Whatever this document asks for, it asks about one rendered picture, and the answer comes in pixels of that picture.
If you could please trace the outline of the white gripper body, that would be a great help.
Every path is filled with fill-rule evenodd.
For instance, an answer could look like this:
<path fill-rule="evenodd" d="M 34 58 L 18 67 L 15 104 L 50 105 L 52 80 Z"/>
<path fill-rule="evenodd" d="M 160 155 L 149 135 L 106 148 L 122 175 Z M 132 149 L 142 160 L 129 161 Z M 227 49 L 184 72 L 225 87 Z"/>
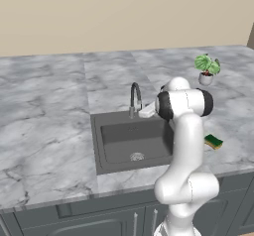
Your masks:
<path fill-rule="evenodd" d="M 148 104 L 145 108 L 138 112 L 140 118 L 151 118 L 157 114 L 155 103 Z"/>

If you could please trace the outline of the dark grey sink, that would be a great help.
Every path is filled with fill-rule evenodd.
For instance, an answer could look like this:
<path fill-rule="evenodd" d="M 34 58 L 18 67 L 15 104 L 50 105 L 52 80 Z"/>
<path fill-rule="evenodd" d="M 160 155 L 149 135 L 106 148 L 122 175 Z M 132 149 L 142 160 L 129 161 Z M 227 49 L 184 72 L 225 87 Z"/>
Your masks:
<path fill-rule="evenodd" d="M 168 165 L 174 132 L 160 117 L 149 119 L 128 111 L 90 115 L 96 172 L 107 175 Z"/>

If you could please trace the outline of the green and yellow sponge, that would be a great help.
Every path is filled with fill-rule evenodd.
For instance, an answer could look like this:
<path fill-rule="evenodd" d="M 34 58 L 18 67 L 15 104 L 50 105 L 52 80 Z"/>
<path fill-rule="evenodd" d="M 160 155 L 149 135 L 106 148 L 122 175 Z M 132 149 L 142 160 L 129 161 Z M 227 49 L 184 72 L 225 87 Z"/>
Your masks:
<path fill-rule="evenodd" d="M 204 142 L 210 147 L 212 147 L 214 150 L 219 149 L 223 144 L 221 140 L 217 139 L 211 134 L 204 137 Z"/>

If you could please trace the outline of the dark grey tap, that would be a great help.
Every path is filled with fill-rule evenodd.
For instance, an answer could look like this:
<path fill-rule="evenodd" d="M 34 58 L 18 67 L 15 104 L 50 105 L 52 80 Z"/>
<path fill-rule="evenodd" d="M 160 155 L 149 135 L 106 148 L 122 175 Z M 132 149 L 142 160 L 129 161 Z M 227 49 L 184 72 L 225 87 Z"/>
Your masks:
<path fill-rule="evenodd" d="M 141 90 L 137 82 L 133 82 L 130 90 L 130 106 L 129 106 L 129 117 L 134 118 L 135 113 L 140 111 L 143 107 Z"/>

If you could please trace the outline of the green plant in white pot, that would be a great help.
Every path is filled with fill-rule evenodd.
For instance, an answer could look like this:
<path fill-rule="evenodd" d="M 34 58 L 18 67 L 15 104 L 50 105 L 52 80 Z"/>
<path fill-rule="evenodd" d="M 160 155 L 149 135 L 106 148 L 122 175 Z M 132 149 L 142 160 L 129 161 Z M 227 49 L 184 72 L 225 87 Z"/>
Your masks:
<path fill-rule="evenodd" d="M 201 85 L 209 86 L 213 77 L 220 73 L 220 62 L 212 59 L 208 54 L 197 56 L 194 60 L 194 67 L 200 71 L 198 82 Z"/>

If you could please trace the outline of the dark grey cupboard door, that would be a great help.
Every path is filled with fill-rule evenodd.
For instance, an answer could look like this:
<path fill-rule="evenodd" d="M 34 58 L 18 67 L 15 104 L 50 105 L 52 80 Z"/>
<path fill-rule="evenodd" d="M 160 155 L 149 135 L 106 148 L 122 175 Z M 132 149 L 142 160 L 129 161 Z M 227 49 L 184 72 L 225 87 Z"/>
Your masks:
<path fill-rule="evenodd" d="M 47 207 L 17 212 L 15 218 L 23 236 L 133 236 L 135 212 L 138 213 L 136 236 L 142 236 L 144 207 L 72 216 L 60 216 L 56 208 Z"/>
<path fill-rule="evenodd" d="M 248 233 L 254 233 L 254 178 L 232 221 L 227 236 L 239 236 Z"/>
<path fill-rule="evenodd" d="M 234 218 L 241 193 L 239 191 L 222 192 L 218 197 L 202 206 L 192 221 L 201 236 L 226 236 L 232 219 Z M 146 207 L 143 236 L 152 236 L 152 220 L 154 209 L 158 210 L 156 228 L 164 221 L 168 213 L 168 206 L 154 203 Z"/>

